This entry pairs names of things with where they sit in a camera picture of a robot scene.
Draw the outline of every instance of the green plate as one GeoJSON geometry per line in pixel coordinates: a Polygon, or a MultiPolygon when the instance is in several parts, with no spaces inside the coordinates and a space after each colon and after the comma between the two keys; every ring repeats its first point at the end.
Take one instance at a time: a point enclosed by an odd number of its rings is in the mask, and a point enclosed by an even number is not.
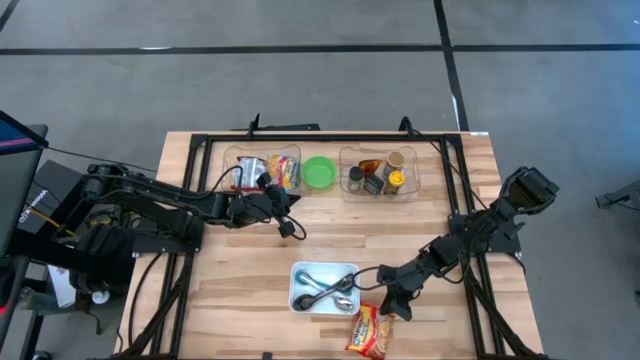
{"type": "Polygon", "coordinates": [[[324,156],[314,156],[302,164],[302,180],[316,189],[324,189],[331,185],[335,177],[335,164],[324,156]]]}

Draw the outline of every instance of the monitor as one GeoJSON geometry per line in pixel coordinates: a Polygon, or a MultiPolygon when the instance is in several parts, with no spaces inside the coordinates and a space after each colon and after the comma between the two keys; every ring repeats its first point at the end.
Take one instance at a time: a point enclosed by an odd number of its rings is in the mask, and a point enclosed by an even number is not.
{"type": "Polygon", "coordinates": [[[0,110],[0,155],[47,147],[49,142],[0,110]]]}

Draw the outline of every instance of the gray floor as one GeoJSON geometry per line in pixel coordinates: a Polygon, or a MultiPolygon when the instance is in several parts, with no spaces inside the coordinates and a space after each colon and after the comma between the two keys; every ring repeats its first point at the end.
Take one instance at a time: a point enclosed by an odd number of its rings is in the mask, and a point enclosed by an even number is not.
{"type": "MultiPolygon", "coordinates": [[[[454,44],[640,42],[637,1],[444,3],[454,44]]],[[[438,41],[428,0],[21,0],[0,33],[0,48],[438,41]]],[[[522,235],[546,352],[636,359],[640,225],[629,210],[598,210],[594,196],[640,179],[640,52],[456,62],[471,130],[491,133],[502,175],[537,166],[561,187],[522,235]]],[[[3,56],[0,83],[0,108],[48,123],[53,146],[150,167],[166,131],[243,127],[257,112],[264,124],[328,130],[392,129],[403,115],[419,129],[457,129],[439,53],[3,56]]],[[[102,337],[83,315],[49,318],[39,347],[60,359],[106,356],[118,310],[104,310],[102,337]]]]}

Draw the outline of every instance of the small bottle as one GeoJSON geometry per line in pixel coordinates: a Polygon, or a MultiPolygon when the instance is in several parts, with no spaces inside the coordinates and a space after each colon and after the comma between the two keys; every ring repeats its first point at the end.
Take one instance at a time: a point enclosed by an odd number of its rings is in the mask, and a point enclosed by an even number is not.
{"type": "Polygon", "coordinates": [[[392,171],[391,174],[389,174],[389,179],[387,180],[388,182],[383,190],[384,194],[396,195],[400,186],[404,184],[404,174],[400,171],[392,171]]]}
{"type": "Polygon", "coordinates": [[[364,182],[364,176],[362,175],[362,169],[358,166],[354,166],[349,169],[349,183],[347,189],[349,192],[357,193],[362,189],[362,183],[364,182]]]}

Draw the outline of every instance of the wooden table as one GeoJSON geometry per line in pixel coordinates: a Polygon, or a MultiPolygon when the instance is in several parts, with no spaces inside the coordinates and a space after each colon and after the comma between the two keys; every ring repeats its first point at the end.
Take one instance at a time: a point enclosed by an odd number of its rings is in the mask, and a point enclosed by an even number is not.
{"type": "MultiPolygon", "coordinates": [[[[191,134],[167,134],[158,180],[181,186],[191,134]]],[[[491,141],[486,134],[462,133],[462,139],[472,187],[488,204],[500,189],[491,141]]],[[[232,145],[264,148],[288,144],[214,144],[207,188],[220,176],[224,151],[232,145]]],[[[395,149],[406,143],[297,145],[303,161],[324,155],[337,163],[339,150],[347,145],[395,149]]],[[[260,358],[265,351],[273,352],[274,358],[360,358],[357,353],[343,350],[351,332],[349,317],[300,315],[289,310],[290,269],[296,261],[350,262],[360,268],[379,264],[398,266],[413,259],[418,249],[431,239],[447,232],[450,208],[441,157],[429,143],[410,146],[419,156],[422,186],[409,202],[349,203],[341,198],[338,185],[328,190],[303,186],[303,197],[293,206],[291,215],[307,229],[305,241],[281,239],[275,225],[257,224],[242,230],[207,226],[202,250],[195,258],[180,358],[260,358]]],[[[196,186],[198,168],[192,189],[196,186]]],[[[464,209],[461,182],[457,176],[455,181],[460,208],[464,209]]],[[[146,255],[136,262],[120,327],[125,339],[133,292],[152,257],[146,255]]],[[[158,260],[142,286],[134,316],[136,335],[158,306],[166,258],[163,255],[158,260]]],[[[499,310],[525,344],[541,352],[522,269],[504,255],[488,255],[488,262],[499,310]]],[[[452,278],[460,275],[459,268],[450,273],[452,278]]],[[[360,281],[365,285],[374,284],[374,280],[375,274],[370,272],[360,281]]],[[[362,299],[380,305],[384,294],[385,289],[381,288],[362,293],[362,299]]],[[[393,327],[389,359],[475,358],[463,285],[432,277],[411,307],[413,320],[399,319],[393,327]]],[[[484,311],[480,312],[487,351],[492,352],[488,320],[484,311]]],[[[168,351],[172,328],[173,313],[170,313],[164,329],[164,351],[168,351]]]]}

